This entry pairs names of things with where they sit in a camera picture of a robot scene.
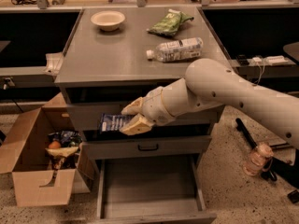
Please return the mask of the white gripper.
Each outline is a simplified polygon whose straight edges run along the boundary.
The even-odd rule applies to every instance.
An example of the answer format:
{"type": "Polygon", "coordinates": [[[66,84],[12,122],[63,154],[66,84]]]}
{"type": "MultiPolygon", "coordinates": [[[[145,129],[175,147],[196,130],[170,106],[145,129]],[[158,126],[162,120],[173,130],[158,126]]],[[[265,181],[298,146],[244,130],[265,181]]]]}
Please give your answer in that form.
{"type": "Polygon", "coordinates": [[[164,126],[174,121],[175,118],[169,114],[163,104],[162,93],[163,88],[158,87],[150,91],[144,98],[139,97],[127,105],[121,113],[135,116],[120,128],[120,132],[126,135],[146,133],[152,129],[154,123],[164,126]]]}

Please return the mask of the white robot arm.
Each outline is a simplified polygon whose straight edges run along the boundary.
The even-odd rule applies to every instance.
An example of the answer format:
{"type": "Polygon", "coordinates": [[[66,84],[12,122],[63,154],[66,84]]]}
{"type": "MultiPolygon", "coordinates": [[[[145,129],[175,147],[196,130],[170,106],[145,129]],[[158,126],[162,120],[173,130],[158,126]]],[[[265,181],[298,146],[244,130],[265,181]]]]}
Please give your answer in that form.
{"type": "Polygon", "coordinates": [[[254,85],[234,70],[211,59],[191,63],[185,77],[139,97],[121,112],[133,118],[121,128],[127,135],[146,133],[176,117],[230,105],[299,148],[299,99],[254,85]]]}

